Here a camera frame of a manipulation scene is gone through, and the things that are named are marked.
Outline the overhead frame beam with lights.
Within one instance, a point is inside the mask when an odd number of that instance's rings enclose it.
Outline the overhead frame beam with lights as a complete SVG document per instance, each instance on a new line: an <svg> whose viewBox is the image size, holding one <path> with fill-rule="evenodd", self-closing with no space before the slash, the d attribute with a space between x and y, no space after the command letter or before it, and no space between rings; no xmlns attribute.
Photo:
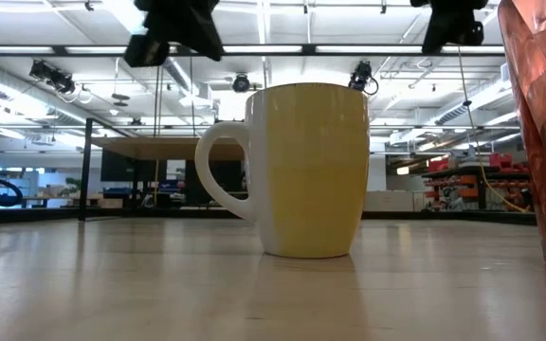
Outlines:
<svg viewBox="0 0 546 341"><path fill-rule="evenodd" d="M0 45L0 57L117 57L126 50L123 45ZM408 57L421 55L419 45L225 45L224 56L382 56ZM499 57L502 45L454 46L441 49L439 56Z"/></svg>

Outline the white cabinet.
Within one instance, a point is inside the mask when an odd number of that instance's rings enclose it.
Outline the white cabinet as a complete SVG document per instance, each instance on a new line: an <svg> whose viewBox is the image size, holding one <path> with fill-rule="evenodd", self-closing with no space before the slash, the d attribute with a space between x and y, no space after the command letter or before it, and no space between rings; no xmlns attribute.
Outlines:
<svg viewBox="0 0 546 341"><path fill-rule="evenodd" d="M368 191L364 210L367 212L418 212L424 208L425 204L426 198L422 191Z"/></svg>

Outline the wooden shelf black metal frame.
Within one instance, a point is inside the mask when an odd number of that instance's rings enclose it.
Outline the wooden shelf black metal frame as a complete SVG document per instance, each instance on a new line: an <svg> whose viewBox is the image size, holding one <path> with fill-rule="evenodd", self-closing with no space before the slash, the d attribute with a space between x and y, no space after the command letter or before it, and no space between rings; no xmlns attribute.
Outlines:
<svg viewBox="0 0 546 341"><path fill-rule="evenodd" d="M97 137L98 141L92 141L94 124L100 125L105 130L118 133L122 137ZM88 118L84 125L84 146L82 157L82 178L80 187L79 220L84 222L87 218L87 191L89 185L89 171L91 164L92 145L100 146L103 150L110 150L136 160L194 160L198 137L140 137L130 136L126 130L148 129L151 126L120 126L118 129L96 118ZM212 160L230 161L242 160L239 142L230 138L222 138L216 142L212 149ZM155 180L155 192L158 190L158 181ZM131 208L137 208L139 201L138 181L132 182L130 191Z"/></svg>

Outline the black screen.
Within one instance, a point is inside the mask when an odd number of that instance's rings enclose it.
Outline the black screen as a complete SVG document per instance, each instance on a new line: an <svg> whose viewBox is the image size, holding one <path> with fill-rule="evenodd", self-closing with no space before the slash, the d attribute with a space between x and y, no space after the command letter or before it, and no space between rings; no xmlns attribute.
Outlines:
<svg viewBox="0 0 546 341"><path fill-rule="evenodd" d="M136 160L108 150L102 151L100 180L102 182L164 181L166 160Z"/></svg>

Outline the workbench with red bins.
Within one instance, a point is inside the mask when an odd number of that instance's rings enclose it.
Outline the workbench with red bins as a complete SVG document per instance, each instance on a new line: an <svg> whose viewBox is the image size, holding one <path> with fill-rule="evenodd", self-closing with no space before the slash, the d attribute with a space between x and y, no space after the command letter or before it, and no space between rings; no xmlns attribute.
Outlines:
<svg viewBox="0 0 546 341"><path fill-rule="evenodd" d="M432 160L422 178L428 211L533 210L528 165L509 153Z"/></svg>

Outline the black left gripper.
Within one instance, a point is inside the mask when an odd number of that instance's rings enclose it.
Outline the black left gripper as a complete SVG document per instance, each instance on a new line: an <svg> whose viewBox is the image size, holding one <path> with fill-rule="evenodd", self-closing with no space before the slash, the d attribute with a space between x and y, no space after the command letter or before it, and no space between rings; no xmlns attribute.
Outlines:
<svg viewBox="0 0 546 341"><path fill-rule="evenodd" d="M146 35L160 42L180 43L220 62L223 42L212 12L220 0L134 0L144 13Z"/></svg>

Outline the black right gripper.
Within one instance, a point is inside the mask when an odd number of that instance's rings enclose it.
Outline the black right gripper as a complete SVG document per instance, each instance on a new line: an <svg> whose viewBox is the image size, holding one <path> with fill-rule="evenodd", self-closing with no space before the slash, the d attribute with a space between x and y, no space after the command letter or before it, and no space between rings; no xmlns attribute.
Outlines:
<svg viewBox="0 0 546 341"><path fill-rule="evenodd" d="M441 51L447 43L462 35L462 21L474 21L474 11L483 9L488 0L409 0L412 7L431 7L427 32L422 43L423 54Z"/></svg>

